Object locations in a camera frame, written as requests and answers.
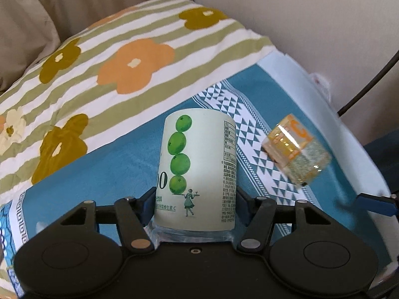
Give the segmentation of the green label plastic cup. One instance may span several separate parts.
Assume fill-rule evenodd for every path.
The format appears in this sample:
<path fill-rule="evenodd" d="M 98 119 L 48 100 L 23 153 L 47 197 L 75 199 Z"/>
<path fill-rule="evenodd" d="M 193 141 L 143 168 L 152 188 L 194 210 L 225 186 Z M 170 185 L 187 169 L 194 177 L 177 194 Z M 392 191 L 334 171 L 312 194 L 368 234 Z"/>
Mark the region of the green label plastic cup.
<path fill-rule="evenodd" d="M 154 218 L 162 242 L 230 242 L 237 179 L 234 120 L 213 109 L 183 109 L 164 122 Z"/>

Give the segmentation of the yellow orange small plastic cup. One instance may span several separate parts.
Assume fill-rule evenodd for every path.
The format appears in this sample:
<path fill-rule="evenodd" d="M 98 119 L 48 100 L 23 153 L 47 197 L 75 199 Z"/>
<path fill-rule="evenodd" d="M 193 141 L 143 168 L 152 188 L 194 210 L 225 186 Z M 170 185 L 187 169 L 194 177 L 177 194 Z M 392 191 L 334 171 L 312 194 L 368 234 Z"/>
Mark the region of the yellow orange small plastic cup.
<path fill-rule="evenodd" d="M 262 149 L 297 186 L 309 184 L 331 162 L 330 153 L 292 114 L 269 132 Z"/>

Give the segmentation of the teal patterned cloth mat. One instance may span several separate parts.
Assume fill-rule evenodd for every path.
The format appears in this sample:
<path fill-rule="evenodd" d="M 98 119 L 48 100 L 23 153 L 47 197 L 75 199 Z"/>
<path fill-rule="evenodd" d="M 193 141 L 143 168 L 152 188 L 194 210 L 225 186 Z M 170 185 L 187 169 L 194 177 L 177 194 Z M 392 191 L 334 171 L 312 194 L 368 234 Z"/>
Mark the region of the teal patterned cloth mat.
<path fill-rule="evenodd" d="M 3 127 L 18 298 L 398 297 L 398 205 L 289 57 L 128 94 L 101 65 Z"/>

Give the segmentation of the floral striped bed quilt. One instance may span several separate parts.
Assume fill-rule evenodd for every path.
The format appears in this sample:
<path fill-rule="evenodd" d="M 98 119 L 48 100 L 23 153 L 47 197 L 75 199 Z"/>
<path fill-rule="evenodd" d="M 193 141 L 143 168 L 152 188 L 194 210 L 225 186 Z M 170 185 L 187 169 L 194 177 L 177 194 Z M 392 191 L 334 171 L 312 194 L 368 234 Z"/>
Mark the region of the floral striped bed quilt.
<path fill-rule="evenodd" d="M 1 202 L 274 50 L 189 0 L 151 0 L 92 24 L 1 95 Z"/>

